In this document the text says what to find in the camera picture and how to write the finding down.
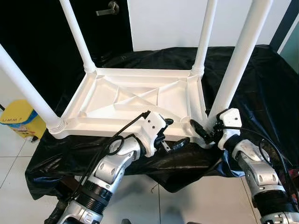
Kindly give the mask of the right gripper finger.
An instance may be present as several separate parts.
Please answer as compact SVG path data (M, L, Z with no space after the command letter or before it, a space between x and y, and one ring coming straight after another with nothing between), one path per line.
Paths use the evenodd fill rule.
M192 129L196 134L198 134L205 143L211 143L212 142L212 136L209 134L203 126L201 126L197 121L191 119L190 125L192 126Z

